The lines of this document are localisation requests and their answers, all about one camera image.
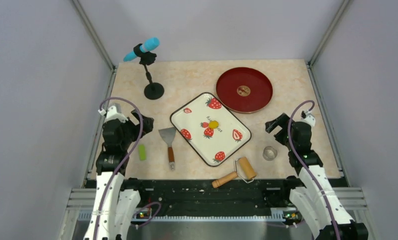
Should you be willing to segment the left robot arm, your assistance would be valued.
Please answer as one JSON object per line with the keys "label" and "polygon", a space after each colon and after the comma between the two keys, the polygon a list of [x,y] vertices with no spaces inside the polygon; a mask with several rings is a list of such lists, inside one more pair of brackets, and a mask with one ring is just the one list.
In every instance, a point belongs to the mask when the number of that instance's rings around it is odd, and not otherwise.
{"label": "left robot arm", "polygon": [[103,143],[96,160],[96,194],[85,240],[125,240],[136,207],[147,201],[146,191],[122,189],[130,145],[153,130],[154,119],[133,110],[134,124],[115,107],[105,111]]}

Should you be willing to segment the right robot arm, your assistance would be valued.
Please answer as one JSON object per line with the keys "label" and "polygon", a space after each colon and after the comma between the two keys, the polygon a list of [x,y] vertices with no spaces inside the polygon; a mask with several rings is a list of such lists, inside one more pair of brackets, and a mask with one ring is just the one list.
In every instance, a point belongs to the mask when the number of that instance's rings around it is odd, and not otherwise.
{"label": "right robot arm", "polygon": [[309,226],[315,240],[367,240],[369,232],[364,223],[356,222],[345,210],[330,184],[319,155],[312,150],[312,127],[316,119],[304,111],[299,121],[285,113],[265,123],[271,133],[281,127],[274,137],[288,149],[290,165],[297,177],[284,181],[280,200],[295,206]]}

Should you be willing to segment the strawberry pattern white tray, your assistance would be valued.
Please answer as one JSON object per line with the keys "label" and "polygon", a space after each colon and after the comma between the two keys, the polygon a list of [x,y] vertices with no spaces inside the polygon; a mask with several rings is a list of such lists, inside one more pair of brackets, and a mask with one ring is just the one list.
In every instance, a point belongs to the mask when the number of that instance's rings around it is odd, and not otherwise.
{"label": "strawberry pattern white tray", "polygon": [[[217,121],[219,127],[210,129],[210,121]],[[209,92],[174,111],[170,122],[210,167],[219,166],[252,137],[251,131]]]}

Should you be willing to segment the wooden roller pin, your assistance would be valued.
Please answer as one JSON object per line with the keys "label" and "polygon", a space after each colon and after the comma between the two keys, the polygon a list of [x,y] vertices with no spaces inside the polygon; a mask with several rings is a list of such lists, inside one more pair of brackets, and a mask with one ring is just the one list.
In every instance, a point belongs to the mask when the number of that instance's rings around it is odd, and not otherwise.
{"label": "wooden roller pin", "polygon": [[256,171],[249,160],[244,156],[234,161],[234,170],[231,173],[212,181],[212,187],[214,189],[219,188],[235,179],[241,179],[246,184],[250,184],[254,181],[256,176]]}

